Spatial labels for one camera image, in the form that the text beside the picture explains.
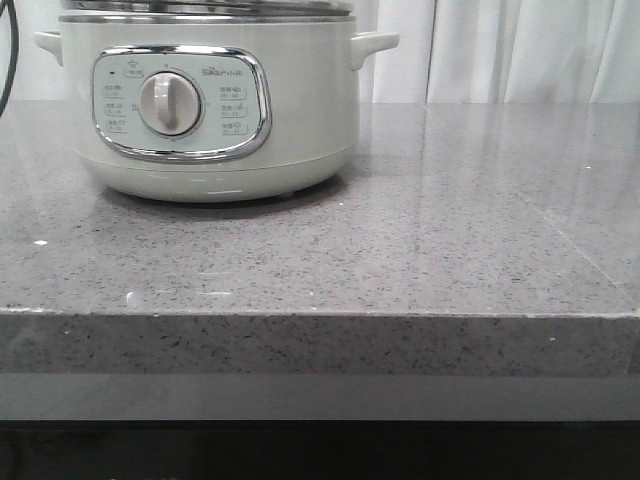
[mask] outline stainless steel rim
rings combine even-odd
[[[67,9],[242,16],[347,16],[348,3],[329,0],[63,0]]]
[[[224,15],[62,15],[63,23],[118,23],[133,25],[219,25],[269,23],[335,23],[355,22],[355,17],[244,17]]]

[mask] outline speckled countertop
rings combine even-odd
[[[332,180],[185,206],[94,183],[65,104],[15,102],[0,372],[640,373],[639,112],[365,107]]]

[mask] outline chrome trim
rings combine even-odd
[[[243,143],[233,147],[216,150],[202,151],[163,151],[145,150],[122,145],[113,140],[107,132],[102,131],[96,118],[95,108],[95,70],[101,59],[114,55],[162,55],[167,53],[189,54],[189,55],[212,55],[234,57],[245,62],[253,72],[254,80],[258,86],[258,105],[260,107],[260,120],[255,134]],[[273,125],[273,114],[271,109],[271,97],[269,95],[269,84],[264,68],[257,58],[245,50],[230,47],[208,47],[195,45],[154,45],[154,46],[120,46],[103,50],[93,64],[91,71],[91,110],[93,124],[100,135],[102,141],[115,152],[133,158],[153,163],[180,163],[183,165],[206,164],[214,161],[233,160],[245,157],[258,150],[269,138]]]
[[[224,15],[62,15],[62,23],[118,23],[133,25],[221,25],[271,23],[355,22],[355,17],[242,17]]]
[[[64,0],[63,6],[72,10],[250,16],[342,16],[353,10],[348,3],[332,0]]]

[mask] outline power cord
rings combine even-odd
[[[9,95],[11,95],[11,88],[13,87],[13,80],[16,76],[16,66],[18,65],[18,53],[20,50],[18,16],[16,15],[16,6],[13,2],[14,0],[0,0],[0,18],[2,18],[6,8],[7,12],[9,12],[9,25],[11,29],[11,53],[9,57],[9,69],[4,82],[4,89],[0,96],[0,117],[2,117],[4,109],[7,107],[7,102],[9,101]]]

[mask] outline electric hot pot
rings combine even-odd
[[[75,149],[100,181],[177,202],[294,192],[358,136],[357,72],[398,36],[356,33],[348,4],[66,0],[36,43],[64,65]]]

